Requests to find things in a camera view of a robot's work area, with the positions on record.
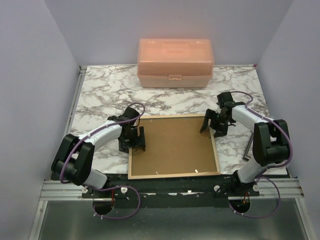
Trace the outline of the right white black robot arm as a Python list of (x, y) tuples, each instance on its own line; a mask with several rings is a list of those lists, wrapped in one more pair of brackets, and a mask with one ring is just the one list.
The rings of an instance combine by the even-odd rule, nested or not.
[(286, 166), (293, 157), (293, 146), (285, 120), (268, 118), (250, 108), (249, 104), (253, 101), (250, 94), (238, 92), (250, 97), (250, 100), (244, 103), (236, 102), (233, 93), (226, 91), (217, 96), (220, 111), (206, 110), (200, 132), (211, 128), (215, 138), (224, 137), (228, 128), (237, 122), (252, 132), (253, 158), (235, 171), (230, 183), (230, 191), (241, 196), (247, 192), (248, 184), (253, 183), (267, 170)]

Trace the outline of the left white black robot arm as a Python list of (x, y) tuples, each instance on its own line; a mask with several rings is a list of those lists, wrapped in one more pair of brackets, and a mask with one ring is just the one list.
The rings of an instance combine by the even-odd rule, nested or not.
[(92, 168), (94, 154), (113, 140), (118, 140), (118, 150), (126, 154), (132, 148), (146, 150), (144, 127), (139, 125), (145, 106), (136, 104), (142, 107), (141, 113), (132, 108), (132, 103), (121, 115), (109, 116), (101, 126), (88, 133), (64, 136), (51, 165), (51, 172), (59, 176), (62, 184), (91, 187), (101, 198), (110, 194), (108, 177)]

